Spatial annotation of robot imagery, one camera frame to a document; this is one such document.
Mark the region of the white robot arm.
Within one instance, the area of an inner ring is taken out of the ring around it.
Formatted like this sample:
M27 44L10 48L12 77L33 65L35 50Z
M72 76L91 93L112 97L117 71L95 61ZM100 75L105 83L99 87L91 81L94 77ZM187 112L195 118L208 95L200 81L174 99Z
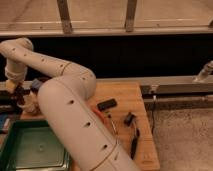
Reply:
M94 95L94 73L71 61L33 51L27 38L0 42L5 75L20 83L29 67L47 75L37 100L41 113L82 171L140 171L86 101Z

